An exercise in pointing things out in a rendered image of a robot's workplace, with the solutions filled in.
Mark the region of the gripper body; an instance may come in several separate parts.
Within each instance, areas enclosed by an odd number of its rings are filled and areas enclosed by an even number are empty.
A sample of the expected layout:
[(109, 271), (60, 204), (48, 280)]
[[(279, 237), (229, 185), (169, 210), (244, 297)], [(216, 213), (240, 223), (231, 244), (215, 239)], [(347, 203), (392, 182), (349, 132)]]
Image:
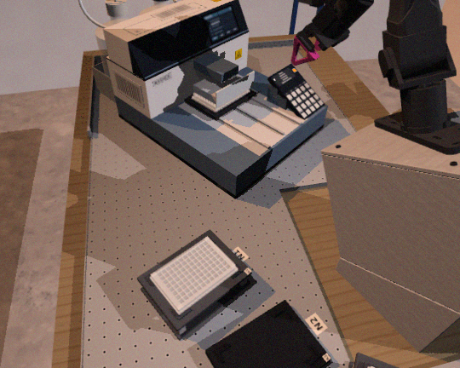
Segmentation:
[[(334, 4), (333, 8), (336, 13), (336, 3)], [(336, 15), (337, 18), (329, 25), (329, 27), (323, 33), (321, 33), (320, 30), (316, 27), (316, 25), (313, 22), (311, 22), (308, 25), (306, 25), (302, 31), (298, 32), (296, 34), (296, 37), (300, 40), (300, 42), (308, 51), (311, 51), (315, 48), (313, 43), (309, 40), (309, 37), (315, 37), (319, 41), (318, 46), (323, 51), (326, 51), (330, 46), (337, 46), (340, 42), (349, 37), (348, 34), (350, 33), (350, 30), (348, 30), (348, 28), (354, 22), (342, 20), (342, 17), (339, 14), (336, 13)]]

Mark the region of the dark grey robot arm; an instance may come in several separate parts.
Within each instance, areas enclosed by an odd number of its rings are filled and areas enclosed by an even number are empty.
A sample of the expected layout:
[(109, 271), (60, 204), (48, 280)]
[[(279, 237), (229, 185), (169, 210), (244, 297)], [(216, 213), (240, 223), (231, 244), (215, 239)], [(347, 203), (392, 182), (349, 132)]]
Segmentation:
[[(339, 14), (355, 22), (374, 0), (298, 0), (319, 8), (312, 22), (323, 33)], [(334, 11), (334, 4), (336, 10)], [(457, 70), (446, 42), (439, 0), (390, 0), (383, 49), (383, 78), (400, 90), (402, 112), (374, 120), (375, 127), (446, 155), (460, 153), (460, 123), (447, 114), (446, 81)]]

